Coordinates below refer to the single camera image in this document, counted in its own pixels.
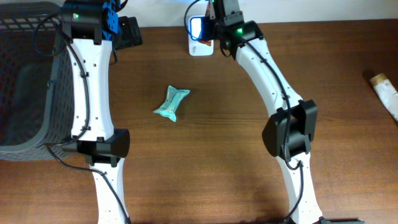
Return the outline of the red orange chocolate bar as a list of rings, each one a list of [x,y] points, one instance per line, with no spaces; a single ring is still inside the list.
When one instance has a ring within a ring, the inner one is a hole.
[[[212,40],[198,40],[199,44],[205,45],[205,46],[209,46],[211,47],[213,45],[213,41]]]

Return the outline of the teal wet wipes packet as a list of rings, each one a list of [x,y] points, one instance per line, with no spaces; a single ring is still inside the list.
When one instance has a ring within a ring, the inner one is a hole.
[[[177,121],[176,111],[181,101],[190,93],[190,90],[179,90],[168,86],[165,102],[154,113],[169,118],[173,122]]]

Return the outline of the white bamboo print tube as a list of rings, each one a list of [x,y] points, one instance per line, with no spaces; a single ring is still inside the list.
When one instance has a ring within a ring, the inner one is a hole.
[[[372,77],[369,81],[382,104],[397,121],[397,90],[393,84],[384,73]]]

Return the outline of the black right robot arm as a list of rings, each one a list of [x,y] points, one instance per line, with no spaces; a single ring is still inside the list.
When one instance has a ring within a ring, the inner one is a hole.
[[[318,108],[289,85],[271,56],[267,41],[254,21],[246,22],[238,1],[209,1],[201,19],[200,40],[218,40],[222,52],[243,67],[259,92],[269,116],[263,143],[280,165],[289,197],[283,222],[319,223],[310,171],[311,142]]]

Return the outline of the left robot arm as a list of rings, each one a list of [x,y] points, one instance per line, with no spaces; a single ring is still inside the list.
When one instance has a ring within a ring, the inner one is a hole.
[[[72,63],[74,118],[71,138],[59,146],[83,154],[96,187],[98,223],[130,223],[123,166],[128,129],[115,128],[109,107],[109,66],[120,49],[142,45],[135,17],[119,16],[121,1],[65,1],[61,35]]]

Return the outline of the white barcode scanner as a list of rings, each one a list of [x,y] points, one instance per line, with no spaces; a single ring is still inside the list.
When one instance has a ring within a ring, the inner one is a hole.
[[[193,57],[210,56],[214,52],[214,44],[212,40],[202,40],[202,16],[195,15],[188,18],[188,49],[189,54]]]

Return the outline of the dark grey plastic basket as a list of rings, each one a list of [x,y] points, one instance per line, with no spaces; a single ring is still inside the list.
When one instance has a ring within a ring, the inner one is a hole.
[[[1,5],[1,159],[51,159],[47,143],[70,137],[73,77],[66,50],[54,57],[37,53],[62,44],[52,22],[33,33],[39,22],[59,11],[52,2]]]

